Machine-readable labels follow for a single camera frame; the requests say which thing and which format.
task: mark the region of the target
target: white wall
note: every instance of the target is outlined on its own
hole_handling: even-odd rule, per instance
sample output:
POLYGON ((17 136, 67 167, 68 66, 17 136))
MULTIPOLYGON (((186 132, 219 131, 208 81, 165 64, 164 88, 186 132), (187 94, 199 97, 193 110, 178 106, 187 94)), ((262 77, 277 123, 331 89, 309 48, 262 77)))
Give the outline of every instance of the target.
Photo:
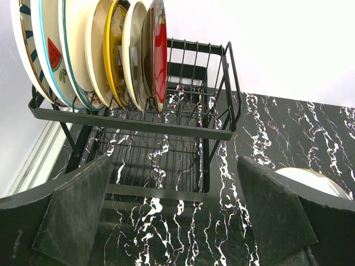
POLYGON ((242 91, 355 107, 355 1, 164 3, 169 37, 232 42, 242 91))
POLYGON ((0 8, 0 198, 6 196, 47 123, 35 119, 27 107, 31 83, 17 52, 9 3, 2 0, 0 8))

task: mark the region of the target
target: plate with watermelon design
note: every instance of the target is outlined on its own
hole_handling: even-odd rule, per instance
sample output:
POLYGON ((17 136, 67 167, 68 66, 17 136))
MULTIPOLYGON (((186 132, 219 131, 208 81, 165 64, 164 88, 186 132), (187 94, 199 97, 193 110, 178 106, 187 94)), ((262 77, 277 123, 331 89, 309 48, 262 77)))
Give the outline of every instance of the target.
POLYGON ((85 27, 88 15, 98 0, 59 0, 59 39, 68 78, 76 95, 88 109, 99 110, 104 104, 90 82, 85 59, 85 27))
POLYGON ((34 43, 49 86, 58 99, 69 107, 84 108, 70 83, 63 60, 59 40, 58 0, 31 0, 31 6, 34 43))
MULTIPOLYGON (((52 92, 40 65, 34 44, 30 0, 10 1, 11 19, 16 45, 26 73, 37 91, 50 103, 56 95, 52 92)), ((65 106, 59 100, 58 105, 65 106)))

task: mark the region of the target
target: black marble countertop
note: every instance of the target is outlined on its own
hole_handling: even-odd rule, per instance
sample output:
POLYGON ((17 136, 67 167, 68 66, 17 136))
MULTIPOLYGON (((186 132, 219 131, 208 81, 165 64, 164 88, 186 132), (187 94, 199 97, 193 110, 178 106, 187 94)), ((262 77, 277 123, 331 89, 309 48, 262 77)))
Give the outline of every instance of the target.
MULTIPOLYGON (((355 109, 242 94, 237 135, 220 143, 203 203, 115 197, 105 201, 90 265, 259 265, 236 161, 308 168, 355 191, 355 109)), ((66 145, 51 178, 63 174, 66 145)))

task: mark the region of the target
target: black dish rack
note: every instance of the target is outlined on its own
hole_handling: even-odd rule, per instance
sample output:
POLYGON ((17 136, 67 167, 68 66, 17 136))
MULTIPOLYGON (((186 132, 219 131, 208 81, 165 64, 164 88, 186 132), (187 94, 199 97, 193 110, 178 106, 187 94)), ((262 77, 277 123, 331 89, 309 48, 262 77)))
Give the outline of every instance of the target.
POLYGON ((51 110, 41 107, 44 99, 32 87, 31 112, 38 119, 59 121, 73 149, 66 172, 109 154, 114 170, 108 193, 198 202, 204 199, 209 191, 213 155, 221 140, 234 136, 241 114, 231 43, 224 48, 168 39, 168 57, 168 88, 162 113, 154 107, 140 112, 132 103, 127 109, 112 109, 113 97, 110 107, 98 112, 63 111, 56 102, 51 110), (76 142, 66 122, 83 125, 76 142))

